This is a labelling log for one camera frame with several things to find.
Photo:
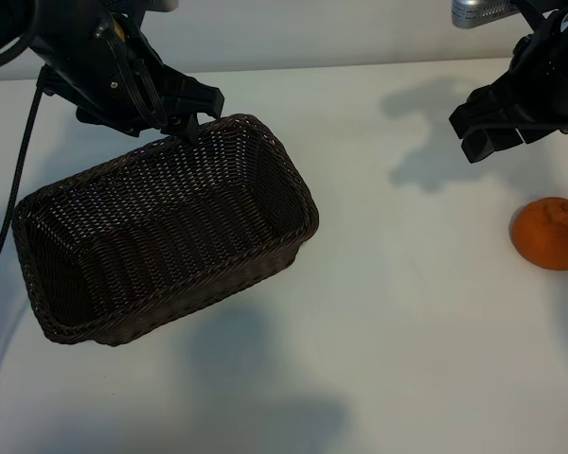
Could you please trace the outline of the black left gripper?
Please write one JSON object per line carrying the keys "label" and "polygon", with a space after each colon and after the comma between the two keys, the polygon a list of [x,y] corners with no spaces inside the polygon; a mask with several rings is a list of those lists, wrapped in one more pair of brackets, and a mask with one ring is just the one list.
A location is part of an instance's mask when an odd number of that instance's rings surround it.
{"label": "black left gripper", "polygon": [[31,49],[61,78],[49,91],[90,122],[196,144],[197,114],[220,118],[224,96],[162,63],[140,29],[148,11],[169,12],[170,2],[43,1]]}

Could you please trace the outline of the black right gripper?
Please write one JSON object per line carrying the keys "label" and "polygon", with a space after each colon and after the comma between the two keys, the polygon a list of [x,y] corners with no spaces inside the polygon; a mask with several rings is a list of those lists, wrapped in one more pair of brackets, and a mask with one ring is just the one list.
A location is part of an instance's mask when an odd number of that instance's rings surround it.
{"label": "black right gripper", "polygon": [[517,42],[507,71],[449,117],[471,164],[554,131],[568,133],[568,1],[511,4],[532,33]]}

